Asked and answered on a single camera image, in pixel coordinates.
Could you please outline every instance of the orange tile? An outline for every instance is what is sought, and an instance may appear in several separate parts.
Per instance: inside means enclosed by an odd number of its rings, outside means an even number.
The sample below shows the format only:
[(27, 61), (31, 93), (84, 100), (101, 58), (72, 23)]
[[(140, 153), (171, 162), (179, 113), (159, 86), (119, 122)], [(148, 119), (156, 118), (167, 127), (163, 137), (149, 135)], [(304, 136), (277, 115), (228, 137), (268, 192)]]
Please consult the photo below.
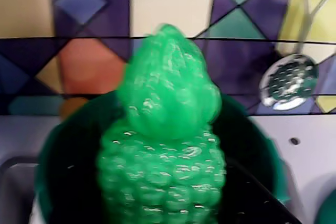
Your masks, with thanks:
[(61, 52), (64, 88), (71, 94), (102, 94), (117, 88), (124, 62), (97, 39), (73, 39)]

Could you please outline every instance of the metal sink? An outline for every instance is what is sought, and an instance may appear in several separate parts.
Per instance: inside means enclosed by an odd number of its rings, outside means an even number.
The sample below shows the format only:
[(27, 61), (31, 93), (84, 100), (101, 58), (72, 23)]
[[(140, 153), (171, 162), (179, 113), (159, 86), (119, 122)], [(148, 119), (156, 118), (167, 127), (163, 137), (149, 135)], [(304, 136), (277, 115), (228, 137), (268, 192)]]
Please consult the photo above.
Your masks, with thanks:
[(0, 224), (28, 224), (36, 158), (14, 157), (0, 166)]

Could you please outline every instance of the tile wall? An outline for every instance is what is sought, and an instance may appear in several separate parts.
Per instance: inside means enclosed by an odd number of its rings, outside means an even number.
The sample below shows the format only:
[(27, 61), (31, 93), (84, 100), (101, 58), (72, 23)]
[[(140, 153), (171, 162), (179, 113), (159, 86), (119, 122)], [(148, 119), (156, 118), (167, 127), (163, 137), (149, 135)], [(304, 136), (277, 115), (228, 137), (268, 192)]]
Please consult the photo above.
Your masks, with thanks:
[[(259, 82), (292, 52), (302, 0), (0, 0), (0, 114), (58, 114), (67, 99), (114, 90), (141, 40), (171, 23), (202, 49), (223, 93), (250, 114)], [(316, 16), (303, 52), (318, 64), (314, 95), (282, 114), (336, 113), (336, 0)]]

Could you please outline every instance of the metal skimmer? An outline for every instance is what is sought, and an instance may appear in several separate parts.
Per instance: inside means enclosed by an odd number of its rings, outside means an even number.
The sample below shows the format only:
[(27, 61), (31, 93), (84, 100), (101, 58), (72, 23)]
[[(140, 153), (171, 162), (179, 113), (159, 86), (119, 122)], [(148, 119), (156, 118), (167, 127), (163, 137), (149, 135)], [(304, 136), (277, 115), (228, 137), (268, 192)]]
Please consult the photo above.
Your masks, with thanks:
[(313, 93), (318, 80), (318, 66), (302, 54), (307, 35), (317, 12), (327, 0), (320, 0), (310, 11), (309, 0), (303, 0), (305, 15), (294, 53), (275, 62), (259, 84), (263, 105), (274, 110), (290, 110), (303, 104)]

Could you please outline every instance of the yellow tile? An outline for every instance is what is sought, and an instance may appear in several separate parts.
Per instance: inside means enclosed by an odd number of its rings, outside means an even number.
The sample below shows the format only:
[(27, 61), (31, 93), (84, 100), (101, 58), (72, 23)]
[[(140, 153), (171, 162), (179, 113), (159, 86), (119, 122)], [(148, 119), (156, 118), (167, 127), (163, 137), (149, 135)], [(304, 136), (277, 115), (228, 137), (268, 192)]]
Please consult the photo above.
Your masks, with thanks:
[(303, 18), (302, 0), (289, 0), (279, 39), (297, 40)]
[(0, 38), (53, 36), (50, 0), (0, 0)]
[(336, 108), (336, 95), (320, 95), (316, 103), (324, 113), (329, 113)]
[[(279, 42), (277, 43), (277, 51), (280, 52), (282, 56), (287, 56), (294, 52), (296, 45), (297, 43), (295, 42)], [(303, 44), (302, 50), (304, 55), (310, 56), (317, 64), (325, 61), (335, 52), (336, 45), (331, 44), (305, 43)]]
[[(316, 6), (319, 0), (313, 0)], [(311, 26), (307, 40), (309, 41), (336, 41), (336, 0), (328, 0), (321, 10), (317, 13), (314, 22)]]
[(36, 78), (58, 93), (63, 93), (58, 71), (58, 57), (52, 58), (40, 73), (37, 74)]
[[(309, 0), (313, 10), (321, 0)], [(336, 19), (334, 18), (336, 0), (328, 0), (315, 16), (307, 41), (335, 42)], [(290, 0), (287, 14), (280, 33), (280, 39), (298, 40), (303, 19), (303, 0)]]

